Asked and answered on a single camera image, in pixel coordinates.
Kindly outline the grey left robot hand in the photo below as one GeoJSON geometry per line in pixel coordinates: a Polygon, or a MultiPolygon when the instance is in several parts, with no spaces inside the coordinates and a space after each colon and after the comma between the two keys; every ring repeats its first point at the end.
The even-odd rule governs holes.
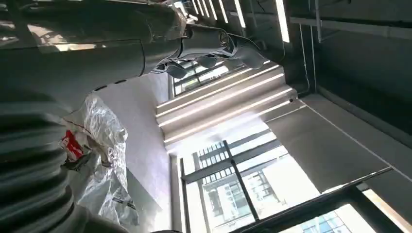
{"type": "Polygon", "coordinates": [[[249,39],[187,23],[150,0],[3,0],[0,113],[70,112],[92,91],[152,71],[182,74],[177,60],[220,57],[262,67],[249,39]]]}

